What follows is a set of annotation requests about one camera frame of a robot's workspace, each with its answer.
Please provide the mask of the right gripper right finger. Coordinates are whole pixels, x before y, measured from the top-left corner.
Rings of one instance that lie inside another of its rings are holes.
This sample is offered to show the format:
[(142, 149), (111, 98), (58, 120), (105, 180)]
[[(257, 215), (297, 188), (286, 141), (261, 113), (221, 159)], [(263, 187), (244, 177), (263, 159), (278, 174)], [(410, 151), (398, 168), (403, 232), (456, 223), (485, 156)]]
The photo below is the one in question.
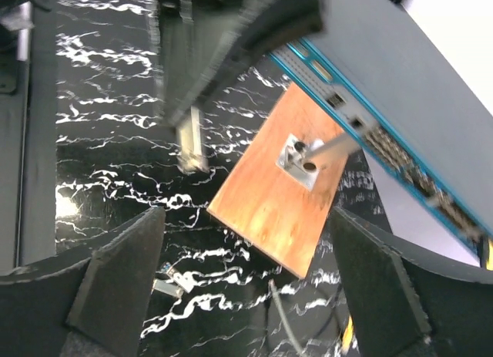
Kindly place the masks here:
[(335, 208), (334, 254), (362, 356), (490, 356), (492, 273)]

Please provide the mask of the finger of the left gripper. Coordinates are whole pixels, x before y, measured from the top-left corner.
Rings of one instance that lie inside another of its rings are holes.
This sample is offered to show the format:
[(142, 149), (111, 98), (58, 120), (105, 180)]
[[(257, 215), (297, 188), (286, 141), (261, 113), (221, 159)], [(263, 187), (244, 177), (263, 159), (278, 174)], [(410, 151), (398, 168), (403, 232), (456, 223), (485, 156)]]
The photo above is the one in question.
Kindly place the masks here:
[(324, 0), (157, 0), (156, 116), (177, 127), (263, 55), (323, 29)]

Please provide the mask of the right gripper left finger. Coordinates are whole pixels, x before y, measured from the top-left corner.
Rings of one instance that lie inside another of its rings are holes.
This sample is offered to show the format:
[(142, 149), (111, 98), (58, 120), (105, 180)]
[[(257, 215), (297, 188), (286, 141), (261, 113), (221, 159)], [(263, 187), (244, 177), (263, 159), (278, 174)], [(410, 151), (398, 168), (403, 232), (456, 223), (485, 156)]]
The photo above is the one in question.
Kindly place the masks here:
[(163, 244), (161, 207), (1, 277), (3, 356), (135, 356)]

